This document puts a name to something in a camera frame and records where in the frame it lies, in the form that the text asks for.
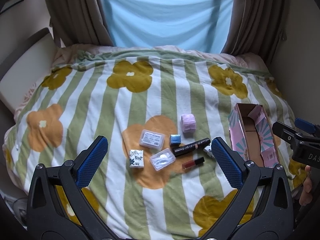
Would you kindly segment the person's right hand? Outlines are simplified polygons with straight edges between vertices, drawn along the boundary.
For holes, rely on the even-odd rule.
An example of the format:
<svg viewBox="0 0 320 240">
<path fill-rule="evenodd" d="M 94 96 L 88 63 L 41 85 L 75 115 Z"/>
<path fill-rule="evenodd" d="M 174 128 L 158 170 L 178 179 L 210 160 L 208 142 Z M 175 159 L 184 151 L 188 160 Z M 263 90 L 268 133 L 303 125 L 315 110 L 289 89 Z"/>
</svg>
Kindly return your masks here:
<svg viewBox="0 0 320 240">
<path fill-rule="evenodd" d="M 311 193 L 312 181 L 310 179 L 311 167 L 307 165 L 305 167 L 305 172 L 307 173 L 307 177 L 304 180 L 303 190 L 302 190 L 302 193 L 301 193 L 300 199 L 299 199 L 299 204 L 301 206 L 306 206 L 306 205 L 310 204 L 312 201 L 312 193 Z"/>
</svg>

